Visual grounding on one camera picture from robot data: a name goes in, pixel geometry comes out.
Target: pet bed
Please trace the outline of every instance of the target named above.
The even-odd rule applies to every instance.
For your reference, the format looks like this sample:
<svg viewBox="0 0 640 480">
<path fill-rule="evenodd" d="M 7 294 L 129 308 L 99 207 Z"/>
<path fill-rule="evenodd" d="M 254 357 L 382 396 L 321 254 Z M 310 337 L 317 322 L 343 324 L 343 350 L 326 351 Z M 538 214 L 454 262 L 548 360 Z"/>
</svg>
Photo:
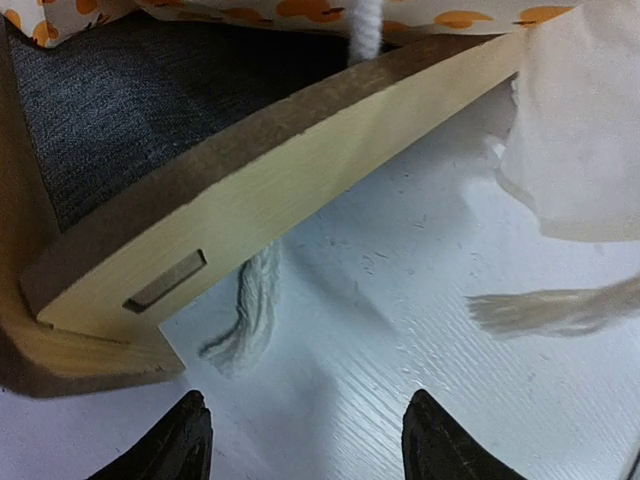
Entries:
<svg viewBox="0 0 640 480">
<path fill-rule="evenodd" d="M 524 35 L 349 69 L 338 37 L 141 13 L 0 37 L 0 383 L 43 397 L 178 375 L 158 325 L 511 76 Z"/>
</svg>

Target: white wooden surface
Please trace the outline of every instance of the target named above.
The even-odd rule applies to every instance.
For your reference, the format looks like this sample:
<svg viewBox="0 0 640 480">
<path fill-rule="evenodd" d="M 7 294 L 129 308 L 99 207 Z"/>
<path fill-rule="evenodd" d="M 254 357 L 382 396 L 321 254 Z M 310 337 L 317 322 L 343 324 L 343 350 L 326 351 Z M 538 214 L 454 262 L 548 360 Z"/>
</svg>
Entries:
<svg viewBox="0 0 640 480">
<path fill-rule="evenodd" d="M 463 296 L 598 285 L 640 243 L 545 239 L 491 177 L 503 85 L 285 237 L 284 298 L 263 362 L 227 381 L 197 359 L 233 320 L 229 277 L 164 325 L 173 384 L 32 402 L 0 395 L 2 478 L 83 478 L 189 387 L 214 413 L 215 480 L 403 478 L 402 414 L 426 388 L 529 480 L 618 480 L 640 440 L 640 322 L 579 339 L 497 342 Z"/>
</svg>

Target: wooden edge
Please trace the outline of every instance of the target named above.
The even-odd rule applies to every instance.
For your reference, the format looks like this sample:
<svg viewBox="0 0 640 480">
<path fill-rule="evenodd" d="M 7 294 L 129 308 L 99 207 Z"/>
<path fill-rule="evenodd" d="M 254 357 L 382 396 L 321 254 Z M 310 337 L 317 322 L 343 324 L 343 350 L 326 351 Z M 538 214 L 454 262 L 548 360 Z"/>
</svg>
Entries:
<svg viewBox="0 0 640 480">
<path fill-rule="evenodd" d="M 32 311 L 42 311 L 134 238 L 279 145 L 494 38 L 442 35 L 402 47 L 303 89 L 210 137 L 96 209 L 50 245 L 22 275 Z"/>
<path fill-rule="evenodd" d="M 28 313 L 19 272 L 57 232 L 28 139 L 0 22 L 0 385 L 56 397 L 180 374 L 184 366 L 158 329 L 144 343 L 126 345 L 54 330 Z"/>
<path fill-rule="evenodd" d="M 135 341 L 520 64 L 520 35 L 471 38 L 476 46 L 467 49 L 454 48 L 451 40 L 406 47 L 399 56 L 389 54 L 305 89 L 146 177 L 90 220 L 100 220 L 94 230 L 84 223 L 61 238 L 54 246 L 60 257 L 50 250 L 51 263 L 27 279 L 33 294 L 56 275 L 67 275 L 65 262 L 83 266 L 79 253 L 97 255 L 105 244 L 126 242 L 102 261 L 94 257 L 100 262 L 95 267 L 84 264 L 91 270 L 46 304 L 39 320 Z M 455 40 L 469 46 L 466 38 Z M 440 42 L 447 54 L 433 53 L 442 51 Z M 447 58 L 435 63 L 440 55 Z M 102 247 L 97 233 L 104 237 Z M 125 308 L 128 299 L 196 251 L 206 261 L 203 268 L 149 308 Z"/>
</svg>

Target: gray cushion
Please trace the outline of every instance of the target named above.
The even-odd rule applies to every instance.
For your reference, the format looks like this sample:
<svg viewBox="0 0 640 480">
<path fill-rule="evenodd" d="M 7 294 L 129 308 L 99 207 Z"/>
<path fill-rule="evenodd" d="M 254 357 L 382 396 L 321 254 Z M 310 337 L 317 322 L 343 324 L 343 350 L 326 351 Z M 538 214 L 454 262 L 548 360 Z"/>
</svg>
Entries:
<svg viewBox="0 0 640 480">
<path fill-rule="evenodd" d="M 130 15 L 53 50 L 10 29 L 60 228 L 208 136 L 344 68 L 346 41 Z"/>
</svg>

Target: rectangular slot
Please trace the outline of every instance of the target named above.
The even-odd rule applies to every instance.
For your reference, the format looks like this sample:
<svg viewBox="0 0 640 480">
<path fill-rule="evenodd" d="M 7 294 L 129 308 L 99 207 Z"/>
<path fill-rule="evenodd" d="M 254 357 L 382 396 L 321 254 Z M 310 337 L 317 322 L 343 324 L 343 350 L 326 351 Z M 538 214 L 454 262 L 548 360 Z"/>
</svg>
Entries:
<svg viewBox="0 0 640 480">
<path fill-rule="evenodd" d="M 207 265 L 202 250 L 187 255 L 122 305 L 141 314 Z"/>
</svg>

